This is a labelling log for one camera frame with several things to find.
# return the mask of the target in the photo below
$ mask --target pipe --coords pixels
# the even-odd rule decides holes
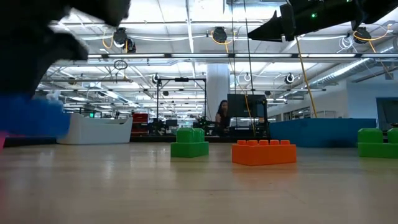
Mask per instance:
[[[398,53],[398,37],[394,37],[379,44],[376,47],[376,51],[387,54]],[[378,65],[376,58],[363,58],[350,63],[341,63],[317,76],[315,81],[310,82],[310,87],[317,84],[329,85],[331,83],[336,83],[342,79],[358,74],[359,72],[363,72],[368,68],[373,68],[376,65]]]

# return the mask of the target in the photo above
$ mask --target person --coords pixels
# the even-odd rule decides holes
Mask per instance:
[[[228,101],[222,100],[216,114],[216,132],[219,136],[224,136],[228,133],[228,127],[231,118],[228,116]]]

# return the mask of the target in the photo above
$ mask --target blue wall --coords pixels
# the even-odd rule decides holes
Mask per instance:
[[[356,147],[361,128],[375,128],[376,119],[297,119],[270,124],[272,139],[300,147]]]

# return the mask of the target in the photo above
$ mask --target blurry object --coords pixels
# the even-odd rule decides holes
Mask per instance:
[[[252,40],[282,42],[295,36],[351,21],[352,30],[372,24],[398,6],[398,0],[294,0],[280,6],[264,25],[248,34]]]
[[[49,24],[69,15],[72,8],[118,26],[128,16],[130,0],[36,0],[4,1],[0,19],[7,21],[0,31],[3,40],[0,60],[5,70],[0,77],[0,93],[33,96],[42,75],[57,60],[86,60],[88,52],[69,33],[55,33]],[[18,65],[21,53],[24,66]]]
[[[366,31],[366,27],[359,27],[354,35],[354,41],[357,44],[366,44],[368,41],[364,39],[370,40],[372,39],[372,36],[368,31]]]
[[[213,38],[215,41],[217,41],[218,43],[225,43],[226,39],[227,39],[227,35],[226,32],[224,30],[224,27],[216,27],[213,31]]]

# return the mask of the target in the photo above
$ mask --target toy block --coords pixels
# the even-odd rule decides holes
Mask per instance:
[[[177,142],[171,144],[171,157],[193,158],[209,154],[209,143],[205,142],[205,132],[200,128],[180,128]]]
[[[360,157],[398,159],[398,128],[387,132],[388,143],[383,143],[382,131],[366,128],[358,131]]]
[[[260,140],[260,141],[259,141],[259,145],[260,145],[260,146],[268,146],[268,145],[269,145],[269,142],[268,142],[268,140]]]
[[[232,162],[246,166],[286,164],[297,161],[296,145],[288,140],[242,141],[232,145]]]

